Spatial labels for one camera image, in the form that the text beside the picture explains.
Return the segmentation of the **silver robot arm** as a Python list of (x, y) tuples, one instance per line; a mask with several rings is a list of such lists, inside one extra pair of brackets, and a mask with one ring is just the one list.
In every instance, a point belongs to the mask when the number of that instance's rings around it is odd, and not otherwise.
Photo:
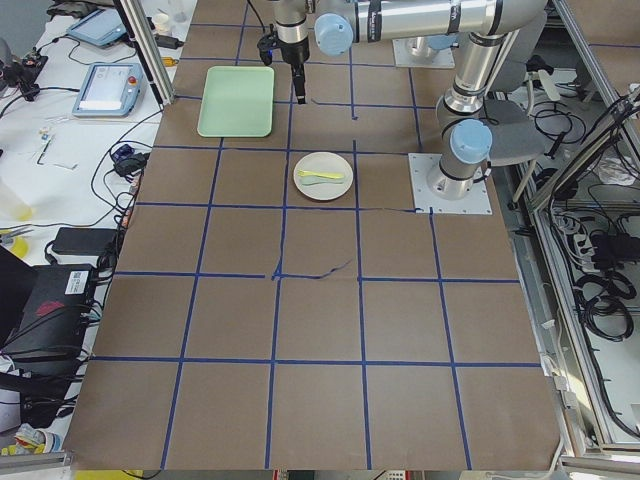
[(306, 103), (305, 62), (310, 57), (307, 15), (314, 13), (314, 0), (282, 0), (274, 4), (277, 45), (290, 66), (296, 100)]
[(455, 35), (462, 41), (452, 86), (437, 104), (444, 142), (427, 185), (446, 200), (470, 191), (489, 158), (492, 134), (476, 119), (490, 79), (497, 74), (516, 35), (544, 10), (544, 1), (322, 1), (314, 25), (320, 50), (336, 56), (359, 42)]

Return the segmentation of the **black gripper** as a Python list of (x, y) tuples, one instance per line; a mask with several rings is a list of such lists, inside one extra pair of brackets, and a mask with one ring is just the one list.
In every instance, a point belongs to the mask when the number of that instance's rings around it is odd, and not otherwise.
[(291, 65), (292, 85), (298, 104), (306, 103), (304, 63), (309, 59), (309, 39), (295, 43), (279, 41), (283, 61)]

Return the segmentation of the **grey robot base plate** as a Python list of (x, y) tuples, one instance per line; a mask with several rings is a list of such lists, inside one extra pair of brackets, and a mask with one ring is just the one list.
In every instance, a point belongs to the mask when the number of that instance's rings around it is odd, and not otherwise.
[(453, 180), (440, 168), (441, 154), (409, 153), (414, 210), (423, 214), (491, 215), (481, 169), (467, 180)]

